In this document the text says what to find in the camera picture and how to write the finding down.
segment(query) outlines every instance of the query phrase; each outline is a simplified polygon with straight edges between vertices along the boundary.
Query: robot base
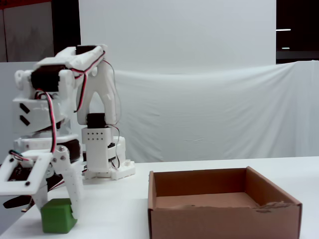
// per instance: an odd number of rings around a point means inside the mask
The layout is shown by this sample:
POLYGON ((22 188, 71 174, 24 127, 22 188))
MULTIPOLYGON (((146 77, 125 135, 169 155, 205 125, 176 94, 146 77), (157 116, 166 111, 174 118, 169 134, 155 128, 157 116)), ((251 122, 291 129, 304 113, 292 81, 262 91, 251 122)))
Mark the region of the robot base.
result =
POLYGON ((108 173, 95 173, 91 171, 86 171, 84 173, 85 179, 92 178, 111 178, 113 180, 119 180, 135 174, 135 163, 130 160, 125 160, 119 168, 110 168, 108 173))

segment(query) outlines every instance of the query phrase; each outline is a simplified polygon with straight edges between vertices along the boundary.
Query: white plastic part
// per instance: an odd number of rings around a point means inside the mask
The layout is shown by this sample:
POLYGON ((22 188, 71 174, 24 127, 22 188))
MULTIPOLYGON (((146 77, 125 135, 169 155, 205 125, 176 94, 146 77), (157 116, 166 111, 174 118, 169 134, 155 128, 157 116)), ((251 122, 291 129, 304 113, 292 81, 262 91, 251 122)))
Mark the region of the white plastic part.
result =
POLYGON ((49 164, 47 170, 46 170, 46 173, 45 173, 45 178, 50 178, 54 175, 54 168, 52 166, 52 163, 49 164))
POLYGON ((83 104, 81 109, 77 113, 78 122, 81 125, 86 125, 86 116, 90 112, 90 103, 93 94, 96 92, 104 106, 105 122, 106 124, 115 125, 117 123, 116 101, 115 101, 115 86, 114 80, 110 74, 108 74, 108 64, 101 62, 97 66, 98 73, 95 77, 88 75, 85 95, 83 97, 83 104))
POLYGON ((115 157, 111 128, 83 128, 82 142, 86 145, 88 170, 95 173, 109 172, 109 158, 115 157))
MULTIPOLYGON (((89 68, 90 65, 103 54, 103 51, 105 51, 106 54, 107 46, 104 44, 98 45, 93 50, 79 55, 76 55, 76 47, 67 47, 56 54, 55 57, 47 57, 37 62, 34 65, 34 70, 38 69, 41 66, 47 65, 65 65, 68 69, 75 68, 77 70, 84 71, 89 68)), ((94 67, 101 62, 101 60, 102 59, 95 62, 91 70, 89 70, 87 73, 90 74, 94 67)))
POLYGON ((40 188, 36 194, 32 195, 32 199, 39 210, 41 210, 41 208, 48 202, 48 188, 47 182, 44 178, 42 179, 40 188))
POLYGON ((32 168, 34 166, 34 161, 32 159, 29 159, 28 161, 22 161, 20 162, 21 166, 23 168, 32 168))
POLYGON ((31 150, 23 153, 23 156, 35 161, 27 180, 8 182, 13 170, 20 163, 20 161, 14 159, 12 155, 8 155, 0 167, 0 196, 34 195, 38 191, 46 170, 52 160, 52 153, 43 150, 31 150))
POLYGON ((135 174, 135 163, 127 160, 125 156, 125 139, 123 137, 118 138, 114 136, 111 142, 115 145, 117 144, 117 146, 108 148, 107 145, 110 145, 109 140, 111 139, 102 143, 96 139, 92 140, 94 136, 100 135, 96 134, 100 133, 100 130, 103 130, 103 135, 105 133, 110 134, 111 132, 110 128, 82 129, 82 140, 83 143, 86 144, 86 162, 88 169, 88 171, 84 173, 85 178, 103 177, 118 180, 135 174), (113 157, 115 157, 113 164, 118 168, 114 168, 111 162, 108 162, 108 159, 113 157))
MULTIPOLYGON (((48 103, 45 99, 30 100, 17 97, 13 100, 12 107, 13 131, 16 133, 26 135, 51 126, 48 103), (21 109, 21 104, 28 108, 28 113, 21 109), (21 117, 24 117, 28 122, 24 123, 21 117)), ((56 122, 65 119, 60 109, 60 102, 53 100, 53 111, 56 122)))
POLYGON ((94 67, 93 71, 91 72, 92 76, 96 76, 98 74, 98 68, 94 67))
POLYGON ((71 200, 72 215, 75 219, 79 218, 80 204, 84 194, 82 162, 83 157, 80 157, 79 160, 71 163, 68 150, 65 146, 58 147, 54 153, 54 160, 52 162, 55 172, 63 176, 71 200))
POLYGON ((17 71, 15 74, 14 74, 14 79, 15 79, 15 84, 16 84, 16 87, 22 91, 23 90, 23 82, 22 82, 22 77, 23 77, 23 74, 24 74, 24 71, 17 71))
POLYGON ((119 180, 135 174, 135 163, 127 159, 119 168, 111 168, 110 171, 111 178, 119 180))
MULTIPOLYGON (((65 143, 74 139, 77 139, 77 134, 68 134, 59 136, 56 138, 56 143, 65 143)), ((38 150, 38 149, 48 149, 52 144, 51 132, 40 133, 32 138, 19 138, 14 141, 15 149, 19 152, 24 152, 27 150, 38 150)))

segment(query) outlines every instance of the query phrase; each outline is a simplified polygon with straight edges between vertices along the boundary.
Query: ceiling light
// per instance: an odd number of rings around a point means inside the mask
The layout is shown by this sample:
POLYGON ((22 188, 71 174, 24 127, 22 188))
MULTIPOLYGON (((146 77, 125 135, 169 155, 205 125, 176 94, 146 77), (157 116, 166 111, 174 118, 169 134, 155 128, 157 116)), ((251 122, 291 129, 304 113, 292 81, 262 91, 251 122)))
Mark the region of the ceiling light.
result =
POLYGON ((291 29, 276 29, 276 31, 291 31, 291 29))

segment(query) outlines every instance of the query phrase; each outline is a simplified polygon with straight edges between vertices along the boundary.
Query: white wall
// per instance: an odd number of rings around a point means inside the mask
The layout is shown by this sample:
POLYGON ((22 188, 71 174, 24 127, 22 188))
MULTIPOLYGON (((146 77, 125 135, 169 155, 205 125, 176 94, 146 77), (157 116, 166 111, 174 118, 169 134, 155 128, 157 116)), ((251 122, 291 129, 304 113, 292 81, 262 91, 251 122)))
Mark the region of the white wall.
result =
MULTIPOLYGON (((8 151, 13 148, 16 135, 12 133, 12 100, 18 90, 14 83, 14 73, 17 70, 32 69, 34 62, 0 63, 0 164, 4 161, 8 151)), ((0 197, 0 235, 12 225, 21 215, 23 207, 5 209, 3 203, 13 197, 0 197)))
POLYGON ((276 63, 276 0, 79 0, 82 44, 117 70, 188 73, 276 63))

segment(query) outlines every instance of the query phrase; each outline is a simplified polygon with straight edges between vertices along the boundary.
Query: open cardboard box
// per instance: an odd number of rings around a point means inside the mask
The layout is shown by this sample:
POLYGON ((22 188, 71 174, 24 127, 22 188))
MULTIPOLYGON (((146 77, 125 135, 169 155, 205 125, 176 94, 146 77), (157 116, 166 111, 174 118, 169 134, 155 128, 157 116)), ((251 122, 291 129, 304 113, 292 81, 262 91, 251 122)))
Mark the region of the open cardboard box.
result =
POLYGON ((298 239, 302 204, 250 167, 150 172, 152 239, 298 239))

